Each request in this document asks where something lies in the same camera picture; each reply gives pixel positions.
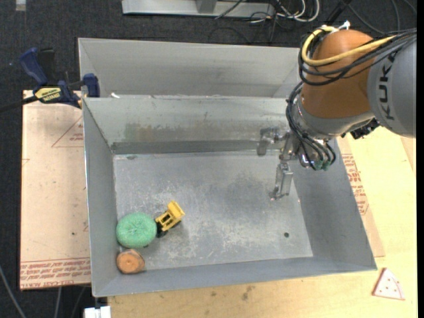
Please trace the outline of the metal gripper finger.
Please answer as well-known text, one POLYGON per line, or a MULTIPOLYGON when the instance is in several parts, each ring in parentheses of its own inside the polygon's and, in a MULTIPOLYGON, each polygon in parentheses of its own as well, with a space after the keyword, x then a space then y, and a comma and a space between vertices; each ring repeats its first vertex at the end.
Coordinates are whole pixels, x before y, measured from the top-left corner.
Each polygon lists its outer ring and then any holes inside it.
POLYGON ((279 163, 276 168, 274 188, 269 192, 271 200, 281 199, 290 194, 293 172, 286 162, 279 163))
POLYGON ((278 127, 268 127, 260 130, 260 140, 256 147, 256 153, 259 156, 264 156, 271 144, 282 140, 282 134, 278 127))

